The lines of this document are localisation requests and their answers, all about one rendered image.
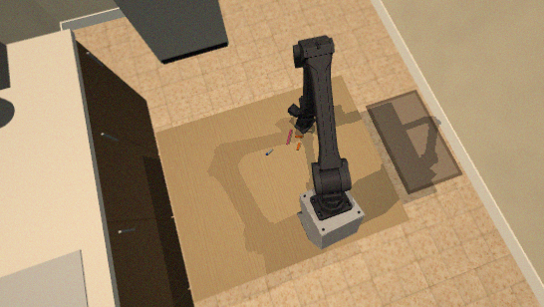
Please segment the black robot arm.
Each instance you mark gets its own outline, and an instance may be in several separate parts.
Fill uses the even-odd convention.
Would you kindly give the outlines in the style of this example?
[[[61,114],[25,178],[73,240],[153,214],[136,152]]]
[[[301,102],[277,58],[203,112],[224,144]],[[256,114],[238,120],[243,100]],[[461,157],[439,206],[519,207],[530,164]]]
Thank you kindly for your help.
[[[290,116],[298,118],[296,124],[300,127],[316,118],[319,156],[318,162],[311,162],[316,195],[310,201],[321,221],[353,207],[345,193],[352,189],[348,161],[340,158],[337,145],[331,83],[333,53],[333,38],[327,35],[293,45],[295,69],[303,67],[303,96],[299,98],[300,108],[293,104],[288,109]]]

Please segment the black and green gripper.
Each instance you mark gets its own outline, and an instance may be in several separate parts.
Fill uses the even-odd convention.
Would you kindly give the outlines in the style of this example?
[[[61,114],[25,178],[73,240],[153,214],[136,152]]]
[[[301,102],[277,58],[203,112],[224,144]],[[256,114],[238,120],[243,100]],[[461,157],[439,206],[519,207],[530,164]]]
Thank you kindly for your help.
[[[315,122],[316,122],[316,119],[313,119],[311,124],[304,124],[302,122],[303,123],[302,127],[298,126],[297,124],[294,127],[298,129],[302,134],[305,134],[308,131],[308,129],[310,129],[314,125]]]

